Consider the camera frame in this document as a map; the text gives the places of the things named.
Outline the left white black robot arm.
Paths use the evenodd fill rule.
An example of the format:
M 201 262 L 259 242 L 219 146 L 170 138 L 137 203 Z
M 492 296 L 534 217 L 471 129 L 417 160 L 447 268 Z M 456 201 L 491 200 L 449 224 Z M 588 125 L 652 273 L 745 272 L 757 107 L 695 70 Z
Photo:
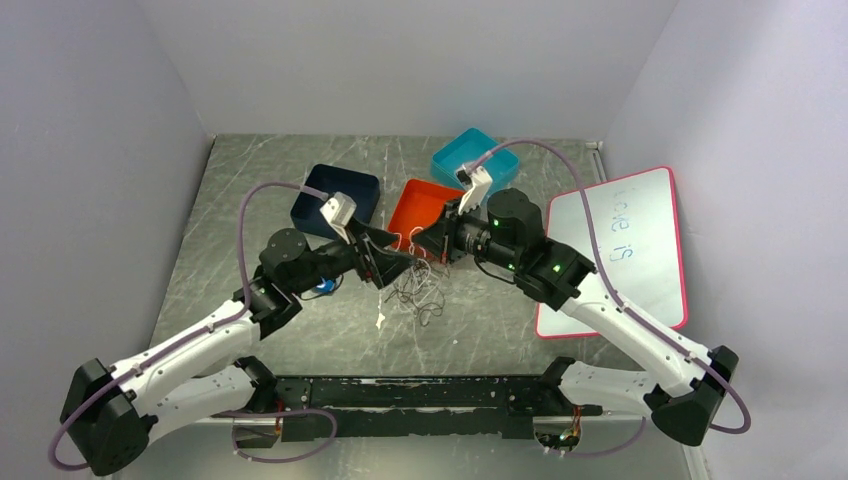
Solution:
M 74 372 L 49 448 L 69 437 L 84 461 L 79 469 L 108 476 L 148 445 L 205 417 L 276 410 L 277 380 L 241 351 L 285 326 L 302 309 L 300 295 L 354 272 L 378 288 L 412 267 L 412 256 L 391 250 L 394 234 L 351 220 L 342 236 L 311 248 L 294 228 L 275 232 L 253 276 L 207 317 L 163 343 L 111 365 L 92 359 Z

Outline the orange square bin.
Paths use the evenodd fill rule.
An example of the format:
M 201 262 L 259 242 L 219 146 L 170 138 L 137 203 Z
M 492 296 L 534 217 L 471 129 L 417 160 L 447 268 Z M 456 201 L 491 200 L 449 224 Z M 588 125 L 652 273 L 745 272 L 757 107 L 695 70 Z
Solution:
M 387 230 L 397 234 L 396 250 L 409 252 L 410 235 L 431 226 L 439 218 L 444 204 L 459 198 L 463 191 L 420 179 L 410 179 L 396 204 Z

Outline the small blue object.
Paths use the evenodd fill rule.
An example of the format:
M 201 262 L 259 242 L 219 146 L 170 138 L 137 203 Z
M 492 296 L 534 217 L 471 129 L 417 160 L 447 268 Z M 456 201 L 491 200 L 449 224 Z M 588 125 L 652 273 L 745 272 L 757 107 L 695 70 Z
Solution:
M 313 291 L 317 294 L 329 294 L 332 293 L 336 289 L 337 283 L 335 280 L 324 280 L 319 285 L 313 288 Z

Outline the teal square bin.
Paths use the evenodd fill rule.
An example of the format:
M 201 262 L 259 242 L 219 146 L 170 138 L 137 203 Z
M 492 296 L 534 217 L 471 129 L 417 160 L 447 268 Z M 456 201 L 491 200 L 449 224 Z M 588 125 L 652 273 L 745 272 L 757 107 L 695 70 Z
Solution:
M 472 163 L 498 142 L 476 128 L 470 128 L 438 150 L 430 163 L 430 174 L 437 183 L 462 190 L 456 170 Z M 501 150 L 487 160 L 483 168 L 490 174 L 493 184 L 490 192 L 505 188 L 517 176 L 520 160 L 510 150 Z

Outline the pink framed whiteboard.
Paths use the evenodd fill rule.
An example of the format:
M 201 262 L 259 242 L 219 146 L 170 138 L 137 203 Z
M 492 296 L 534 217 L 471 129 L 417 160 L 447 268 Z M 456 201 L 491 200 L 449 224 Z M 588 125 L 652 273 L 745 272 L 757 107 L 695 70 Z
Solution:
M 674 175 L 657 167 L 586 188 L 602 263 L 613 286 L 661 323 L 680 329 L 688 321 Z M 578 191 L 553 197 L 547 236 L 594 260 Z M 544 339 L 597 336 L 540 304 L 536 333 Z

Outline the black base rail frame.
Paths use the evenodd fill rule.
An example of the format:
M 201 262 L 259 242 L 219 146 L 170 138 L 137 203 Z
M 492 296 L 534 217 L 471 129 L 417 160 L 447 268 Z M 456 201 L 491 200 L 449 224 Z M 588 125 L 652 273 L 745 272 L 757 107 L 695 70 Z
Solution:
M 534 422 L 548 417 L 599 416 L 598 405 L 575 406 L 553 376 L 573 364 L 557 358 L 540 375 L 272 376 L 257 358 L 236 364 L 248 375 L 241 411 L 290 413 L 284 442 L 337 437 L 498 435 L 533 439 Z

